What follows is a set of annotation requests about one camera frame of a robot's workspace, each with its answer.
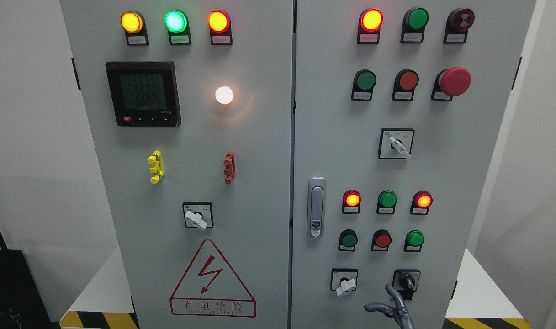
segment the white indicator light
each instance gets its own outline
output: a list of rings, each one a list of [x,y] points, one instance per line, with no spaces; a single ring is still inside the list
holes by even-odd
[[[219,104],[227,105],[233,100],[233,90],[226,85],[219,87],[215,91],[215,99]]]

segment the digital power meter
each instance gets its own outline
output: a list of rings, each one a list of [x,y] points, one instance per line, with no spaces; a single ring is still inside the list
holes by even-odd
[[[173,62],[105,63],[117,125],[176,127],[181,123]]]

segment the lightning bolt symbol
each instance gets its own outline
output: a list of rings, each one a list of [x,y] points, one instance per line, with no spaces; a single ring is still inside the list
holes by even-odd
[[[211,285],[211,283],[213,283],[213,281],[215,281],[215,279],[217,279],[219,274],[221,274],[221,271],[223,271],[223,269],[218,269],[214,271],[205,271],[207,267],[209,267],[209,265],[213,262],[213,260],[215,260],[215,256],[213,255],[209,256],[209,259],[205,262],[203,268],[197,275],[197,276],[203,276],[203,275],[209,275],[211,273],[215,273],[215,276],[211,279],[211,281],[209,281],[209,284],[206,287],[203,287],[203,289],[201,289],[201,294],[206,293],[209,290],[208,287]]]

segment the illuminated indicator light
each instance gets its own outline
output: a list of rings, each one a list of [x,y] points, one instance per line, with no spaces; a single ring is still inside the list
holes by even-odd
[[[416,197],[416,204],[420,208],[428,208],[432,204],[432,196],[420,194]]]
[[[229,15],[224,11],[211,11],[209,13],[209,27],[216,33],[227,31],[230,25]]]
[[[371,8],[365,10],[361,14],[359,20],[361,22],[361,28],[368,32],[375,32],[380,29],[384,22],[384,15],[379,9]]]
[[[144,28],[142,15],[136,11],[126,11],[120,18],[123,29],[128,33],[138,33]]]
[[[349,207],[356,207],[361,202],[361,197],[355,192],[351,192],[345,196],[345,204]]]
[[[220,104],[227,105],[233,100],[233,90],[226,85],[219,87],[215,91],[215,99]]]
[[[172,33],[181,33],[186,29],[188,20],[183,12],[173,10],[166,13],[164,16],[164,24],[167,29]]]

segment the green indicator light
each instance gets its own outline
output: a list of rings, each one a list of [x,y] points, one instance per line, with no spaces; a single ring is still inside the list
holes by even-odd
[[[413,8],[408,11],[405,23],[412,31],[422,30],[428,24],[428,11],[424,8]]]
[[[391,208],[397,203],[397,196],[392,191],[385,191],[380,194],[379,202],[384,208]]]
[[[373,73],[365,71],[357,77],[357,87],[362,90],[369,90],[376,85],[376,77]]]
[[[410,246],[421,246],[424,243],[424,234],[420,231],[412,231],[408,233],[406,242]]]
[[[351,248],[357,244],[357,237],[354,235],[345,235],[342,242],[345,247]]]
[[[183,12],[174,10],[166,13],[164,16],[164,24],[166,24],[170,32],[180,33],[186,29],[188,20]]]

